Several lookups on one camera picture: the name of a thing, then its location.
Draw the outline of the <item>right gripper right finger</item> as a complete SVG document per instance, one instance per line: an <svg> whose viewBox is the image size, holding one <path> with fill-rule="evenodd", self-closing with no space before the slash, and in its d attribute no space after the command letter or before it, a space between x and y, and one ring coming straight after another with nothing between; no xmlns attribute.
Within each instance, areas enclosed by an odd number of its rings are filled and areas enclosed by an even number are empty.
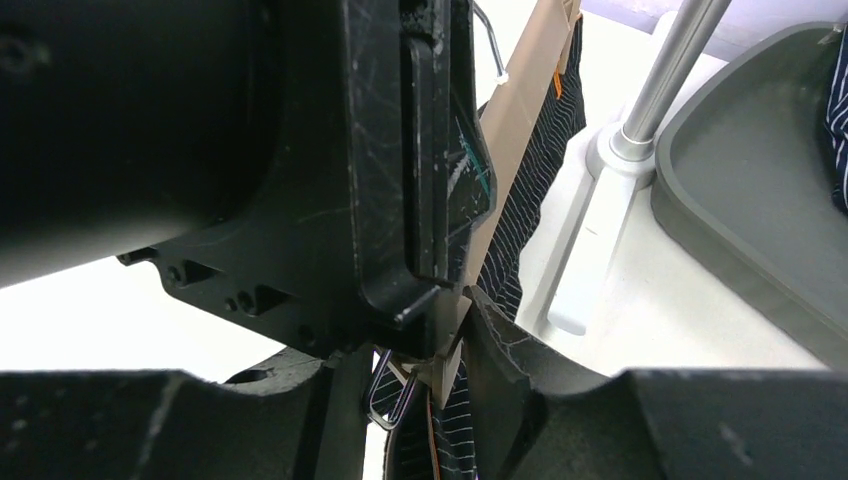
<svg viewBox="0 0 848 480"><path fill-rule="evenodd" d="M464 356L483 479L843 479L847 378L635 369L606 377L509 320L479 288Z"/></svg>

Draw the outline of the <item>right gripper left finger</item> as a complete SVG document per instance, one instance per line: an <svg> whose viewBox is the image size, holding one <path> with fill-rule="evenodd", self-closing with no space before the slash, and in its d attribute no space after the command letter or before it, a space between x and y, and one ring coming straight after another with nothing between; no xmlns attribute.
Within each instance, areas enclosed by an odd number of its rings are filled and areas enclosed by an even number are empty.
<svg viewBox="0 0 848 480"><path fill-rule="evenodd" d="M287 348L229 382L182 371L5 373L5 479L358 479L372 353Z"/></svg>

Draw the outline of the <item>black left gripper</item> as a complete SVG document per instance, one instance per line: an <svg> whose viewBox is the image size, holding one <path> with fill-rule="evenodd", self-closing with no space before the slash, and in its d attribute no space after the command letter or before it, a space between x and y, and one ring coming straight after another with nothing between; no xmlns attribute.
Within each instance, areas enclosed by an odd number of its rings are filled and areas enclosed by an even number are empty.
<svg viewBox="0 0 848 480"><path fill-rule="evenodd" d="M120 256L315 357L430 358L497 180L468 1L255 1L263 178L230 219Z"/></svg>

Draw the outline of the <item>wooden clip hanger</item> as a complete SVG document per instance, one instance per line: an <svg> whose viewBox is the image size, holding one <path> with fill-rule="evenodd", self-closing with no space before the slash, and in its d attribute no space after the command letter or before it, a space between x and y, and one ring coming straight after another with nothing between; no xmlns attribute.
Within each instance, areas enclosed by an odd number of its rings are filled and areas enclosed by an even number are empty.
<svg viewBox="0 0 848 480"><path fill-rule="evenodd" d="M467 162L485 187L489 209L473 231L441 328L444 339L430 360L397 356L380 348L380 360L363 404L371 422L393 432L403 421L415 393L425 390L443 407L448 400L461 356L462 326L477 292L481 272L497 225L523 161L549 87L559 87L566 71L576 24L578 1L538 1L509 58L503 58L495 29L483 8L471 4L485 29L496 67L496 87L482 116L459 120Z"/></svg>

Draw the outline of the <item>black striped underwear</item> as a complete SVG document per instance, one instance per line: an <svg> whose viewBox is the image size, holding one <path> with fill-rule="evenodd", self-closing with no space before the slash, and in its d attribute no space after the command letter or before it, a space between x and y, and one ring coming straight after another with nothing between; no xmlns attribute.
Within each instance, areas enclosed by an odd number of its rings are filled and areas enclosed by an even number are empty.
<svg viewBox="0 0 848 480"><path fill-rule="evenodd" d="M580 77L584 21L575 23L563 73L554 73L510 189L478 284L509 320L523 297L520 255L537 230L541 204L557 177L568 142L586 127ZM385 479L474 479L476 455L467 372L460 367L446 406L411 400L384 449Z"/></svg>

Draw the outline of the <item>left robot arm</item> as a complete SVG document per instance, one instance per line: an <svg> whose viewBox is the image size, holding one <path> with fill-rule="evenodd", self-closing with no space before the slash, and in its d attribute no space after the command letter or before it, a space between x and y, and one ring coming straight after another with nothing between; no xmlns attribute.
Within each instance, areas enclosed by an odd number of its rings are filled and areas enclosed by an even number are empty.
<svg viewBox="0 0 848 480"><path fill-rule="evenodd" d="M153 264L175 299L315 357L448 346L493 203L450 179L468 1L5 1L1 283Z"/></svg>

